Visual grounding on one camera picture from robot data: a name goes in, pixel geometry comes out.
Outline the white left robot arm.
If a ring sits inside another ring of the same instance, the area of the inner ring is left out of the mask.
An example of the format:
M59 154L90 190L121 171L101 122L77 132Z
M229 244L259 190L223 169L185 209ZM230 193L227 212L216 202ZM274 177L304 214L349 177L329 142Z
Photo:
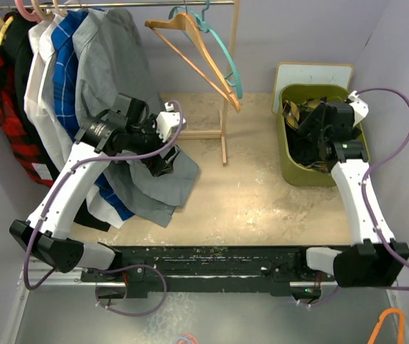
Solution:
M27 220L12 222L9 232L32 257L59 272L96 269L107 281L123 271L117 251L99 243L71 239L72 223L96 179L111 162L141 160L159 173L168 166L161 153L172 147L185 126L176 100L155 115L139 99L118 94L112 108L80 127L65 167Z

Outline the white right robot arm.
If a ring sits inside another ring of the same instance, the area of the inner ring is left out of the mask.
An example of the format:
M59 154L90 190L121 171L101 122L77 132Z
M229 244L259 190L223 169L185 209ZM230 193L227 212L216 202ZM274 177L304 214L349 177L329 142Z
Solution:
M295 275L311 280L319 272L331 275L340 287L391 287L403 268L391 252L407 259L409 248L397 242L382 215L368 171L369 156L359 139L355 118L368 113L360 101L320 101L298 127L315 143L342 197L352 233L343 250L309 247L294 262Z

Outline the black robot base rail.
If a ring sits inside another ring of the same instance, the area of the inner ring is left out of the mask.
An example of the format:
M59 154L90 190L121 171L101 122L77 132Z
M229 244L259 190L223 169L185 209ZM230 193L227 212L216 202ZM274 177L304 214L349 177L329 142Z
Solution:
M265 293L309 299L333 285L331 275L306 266L303 246L118 246L105 274L89 268L81 278L100 286L127 287L127 297L150 292Z

